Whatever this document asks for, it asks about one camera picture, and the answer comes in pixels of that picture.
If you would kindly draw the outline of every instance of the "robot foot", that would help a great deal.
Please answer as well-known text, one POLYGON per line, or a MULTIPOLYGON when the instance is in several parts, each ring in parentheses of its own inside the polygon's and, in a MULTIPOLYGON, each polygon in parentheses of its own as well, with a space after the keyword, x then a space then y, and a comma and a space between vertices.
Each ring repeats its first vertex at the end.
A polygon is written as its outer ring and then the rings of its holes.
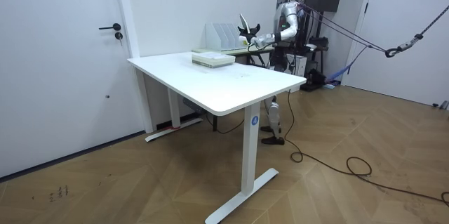
POLYGON ((267 144, 267 145, 284 145, 284 144, 286 144, 285 140, 282 137, 276 138, 274 136, 262 139, 260 142, 263 144, 267 144))

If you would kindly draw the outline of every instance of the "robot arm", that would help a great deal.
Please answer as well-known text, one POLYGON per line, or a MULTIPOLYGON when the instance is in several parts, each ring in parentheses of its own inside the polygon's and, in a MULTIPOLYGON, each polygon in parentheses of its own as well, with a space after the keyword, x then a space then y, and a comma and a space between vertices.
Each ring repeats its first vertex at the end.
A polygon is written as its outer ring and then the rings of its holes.
POLYGON ((261 36, 256 37, 255 33, 249 32, 248 24, 246 21, 242 18, 243 28, 240 29, 240 35, 241 37, 249 41, 250 44, 256 45, 258 48, 262 48, 264 46, 285 41, 286 39, 292 38, 296 35, 297 29, 298 29, 298 23, 297 23, 297 2, 290 1, 284 4, 281 4, 278 8, 278 11, 280 11, 280 14, 276 14, 278 16, 275 23, 279 25, 279 18, 281 15, 285 16, 287 23, 290 25, 289 28, 280 31, 275 32, 273 34, 264 34, 261 36))

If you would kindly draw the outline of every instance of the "desk foot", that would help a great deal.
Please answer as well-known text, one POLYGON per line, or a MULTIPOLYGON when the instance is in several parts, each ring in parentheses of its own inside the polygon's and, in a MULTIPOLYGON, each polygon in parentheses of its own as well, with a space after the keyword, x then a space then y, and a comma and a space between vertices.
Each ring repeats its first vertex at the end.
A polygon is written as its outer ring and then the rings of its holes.
POLYGON ((164 136, 166 134, 178 131, 180 129, 183 129, 186 126, 190 126, 190 125, 196 124, 196 123, 201 122, 201 121, 203 121, 203 119, 200 119, 200 118, 193 119, 191 121, 188 121, 186 123, 181 124, 181 126, 178 129, 166 129, 166 130, 164 130, 162 132, 152 134, 152 135, 146 137, 145 141, 147 141, 147 143, 148 143, 149 141, 152 141, 152 140, 154 140, 156 138, 159 138, 159 137, 164 136))
POLYGON ((230 199, 226 204, 222 205, 217 211, 213 212, 206 219, 206 224, 217 224, 222 221, 226 216, 228 216, 233 210, 245 202, 251 195, 257 192, 264 184, 275 177, 279 172, 273 168, 265 171, 259 178, 254 180, 253 191, 249 195, 244 195, 244 193, 239 192, 232 199, 230 199))

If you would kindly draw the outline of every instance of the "white door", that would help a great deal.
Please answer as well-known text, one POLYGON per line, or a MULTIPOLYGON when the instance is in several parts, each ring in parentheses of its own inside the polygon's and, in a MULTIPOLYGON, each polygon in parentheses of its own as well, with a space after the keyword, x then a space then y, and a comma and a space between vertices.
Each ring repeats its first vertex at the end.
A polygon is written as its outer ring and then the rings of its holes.
MULTIPOLYGON (((420 33, 449 0, 369 0, 361 36, 395 48, 420 33)), ((346 85, 431 105, 449 100, 449 13, 423 40, 394 58, 366 50, 345 77, 346 85)), ((363 48, 358 45, 356 54, 363 48)))
POLYGON ((0 0, 0 177, 143 130, 115 22, 118 0, 0 0))

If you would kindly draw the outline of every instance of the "blue logo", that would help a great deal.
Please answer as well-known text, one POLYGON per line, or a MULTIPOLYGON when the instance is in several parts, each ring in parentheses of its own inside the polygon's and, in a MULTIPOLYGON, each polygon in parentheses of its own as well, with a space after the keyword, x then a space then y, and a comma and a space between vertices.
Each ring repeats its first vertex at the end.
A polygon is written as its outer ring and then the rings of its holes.
POLYGON ((258 122, 259 122, 259 117, 254 116, 254 117, 253 117, 253 120, 251 121, 251 124, 252 124, 253 126, 255 126, 258 122))

